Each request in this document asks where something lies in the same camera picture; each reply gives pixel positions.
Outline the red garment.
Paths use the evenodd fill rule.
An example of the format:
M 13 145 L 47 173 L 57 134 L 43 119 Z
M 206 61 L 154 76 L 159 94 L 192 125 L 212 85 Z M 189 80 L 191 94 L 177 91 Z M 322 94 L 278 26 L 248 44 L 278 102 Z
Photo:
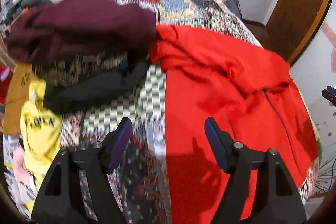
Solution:
M 248 148 L 275 148 L 302 186 L 319 152 L 306 104 L 279 55 L 210 30 L 158 25 L 149 57 L 166 73 L 173 223 L 210 223 L 228 182 L 206 138 L 208 117 Z

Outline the yellow fleece garment with letters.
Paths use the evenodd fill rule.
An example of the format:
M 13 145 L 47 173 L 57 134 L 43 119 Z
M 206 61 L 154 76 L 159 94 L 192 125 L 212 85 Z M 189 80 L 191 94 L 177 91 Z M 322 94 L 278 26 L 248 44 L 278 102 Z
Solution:
M 25 150 L 24 163 L 37 189 L 60 150 L 62 119 L 43 106 L 46 82 L 31 81 L 29 98 L 21 108 L 20 129 Z

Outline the patchwork patterned bedspread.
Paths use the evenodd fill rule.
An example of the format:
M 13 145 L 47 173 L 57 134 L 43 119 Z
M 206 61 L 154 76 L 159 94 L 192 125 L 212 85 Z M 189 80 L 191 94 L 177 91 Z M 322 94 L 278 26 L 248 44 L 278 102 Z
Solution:
M 109 0 L 120 5 L 136 3 L 155 12 L 159 25 L 189 26 L 232 36 L 261 47 L 242 21 L 221 0 Z M 173 223 L 167 175 L 165 140 L 166 73 L 160 62 L 148 69 L 141 86 L 112 102 L 93 107 L 78 117 L 75 124 L 81 147 L 85 148 L 114 130 L 123 117 L 133 124 L 133 136 L 118 169 L 109 175 L 109 183 L 129 223 Z M 312 123 L 318 158 L 309 168 L 299 195 L 306 202 L 317 179 L 319 136 Z

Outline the brown wooden door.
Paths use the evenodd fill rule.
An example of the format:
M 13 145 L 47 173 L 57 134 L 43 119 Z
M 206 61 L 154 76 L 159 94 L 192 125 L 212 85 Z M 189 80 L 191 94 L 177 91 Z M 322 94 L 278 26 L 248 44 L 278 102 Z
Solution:
M 267 23 L 244 19 L 261 45 L 293 65 L 323 23 L 332 0 L 278 0 Z

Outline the black garment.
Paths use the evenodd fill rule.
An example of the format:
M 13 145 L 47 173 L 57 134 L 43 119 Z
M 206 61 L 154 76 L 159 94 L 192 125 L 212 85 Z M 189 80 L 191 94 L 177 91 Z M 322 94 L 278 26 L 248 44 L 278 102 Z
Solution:
M 149 62 L 143 59 L 132 69 L 114 68 L 66 88 L 47 86 L 43 106 L 59 115 L 101 106 L 132 92 L 148 69 Z

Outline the dark patterned garment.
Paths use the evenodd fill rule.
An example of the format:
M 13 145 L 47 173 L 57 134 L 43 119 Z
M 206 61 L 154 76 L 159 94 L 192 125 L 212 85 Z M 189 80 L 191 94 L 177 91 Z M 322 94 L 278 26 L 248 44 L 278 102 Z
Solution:
M 80 83 L 103 72 L 124 67 L 127 54 L 114 56 L 111 53 L 98 55 L 77 55 L 68 60 L 55 60 L 45 65 L 33 65 L 32 71 L 52 86 L 68 87 Z

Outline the brown cardboard box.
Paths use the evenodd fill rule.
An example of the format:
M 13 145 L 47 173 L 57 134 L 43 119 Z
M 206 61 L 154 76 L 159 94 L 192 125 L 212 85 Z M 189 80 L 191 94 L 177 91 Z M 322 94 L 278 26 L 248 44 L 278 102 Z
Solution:
M 32 71 L 31 64 L 17 63 L 5 100 L 4 135 L 18 135 L 21 133 L 21 109 L 29 98 L 30 82 L 38 79 Z

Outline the dark blue bag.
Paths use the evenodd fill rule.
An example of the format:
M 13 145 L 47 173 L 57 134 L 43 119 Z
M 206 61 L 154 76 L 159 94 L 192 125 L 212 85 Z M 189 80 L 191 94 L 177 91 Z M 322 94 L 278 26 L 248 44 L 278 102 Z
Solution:
M 243 20 L 240 3 L 238 0 L 226 0 L 224 4 L 240 19 Z

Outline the maroon garment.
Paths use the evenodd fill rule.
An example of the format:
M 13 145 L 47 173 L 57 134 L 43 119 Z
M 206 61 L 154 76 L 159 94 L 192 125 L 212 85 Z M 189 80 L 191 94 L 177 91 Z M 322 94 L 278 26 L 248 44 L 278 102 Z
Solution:
M 10 56 L 43 64 L 76 55 L 119 54 L 148 46 L 156 18 L 136 3 L 64 0 L 30 8 L 11 26 L 6 40 Z

